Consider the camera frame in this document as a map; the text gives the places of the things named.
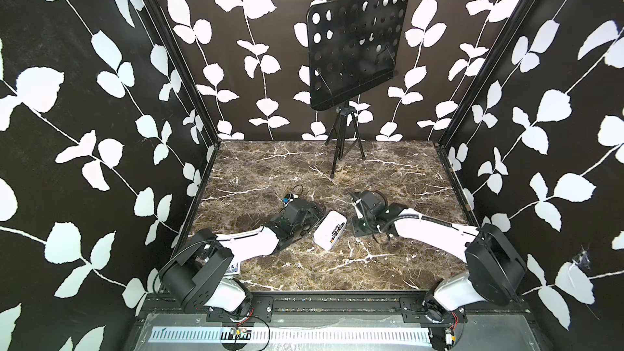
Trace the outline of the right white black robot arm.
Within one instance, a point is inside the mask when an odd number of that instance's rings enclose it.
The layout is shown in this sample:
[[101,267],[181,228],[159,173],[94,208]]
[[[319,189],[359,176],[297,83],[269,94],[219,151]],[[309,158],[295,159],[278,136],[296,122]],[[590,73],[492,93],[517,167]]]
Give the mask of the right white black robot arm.
[[419,308],[430,320],[477,302],[506,306],[518,300],[517,289],[526,262],[504,232],[493,224],[482,227],[453,224],[400,203],[390,203],[379,191],[351,192],[352,218],[358,236],[386,234],[430,245],[466,263],[466,271],[435,284]]

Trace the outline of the white digital alarm clock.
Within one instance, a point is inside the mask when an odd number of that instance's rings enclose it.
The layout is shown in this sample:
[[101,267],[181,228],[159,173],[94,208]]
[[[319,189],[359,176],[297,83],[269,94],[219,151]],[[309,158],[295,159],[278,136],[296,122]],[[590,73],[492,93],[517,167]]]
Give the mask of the white digital alarm clock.
[[315,230],[313,239],[316,245],[329,251],[344,233],[347,218],[338,211],[329,211]]

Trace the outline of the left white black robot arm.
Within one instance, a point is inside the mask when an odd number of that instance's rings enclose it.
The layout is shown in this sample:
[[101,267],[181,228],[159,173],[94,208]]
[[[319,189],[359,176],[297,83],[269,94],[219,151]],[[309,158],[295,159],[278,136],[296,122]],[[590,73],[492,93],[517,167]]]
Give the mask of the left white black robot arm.
[[253,297],[242,282],[226,274],[230,266],[280,253],[310,233],[325,215],[325,206],[294,198],[253,231],[228,237],[202,229],[160,269],[157,280],[187,314],[209,307],[242,321],[251,315]]

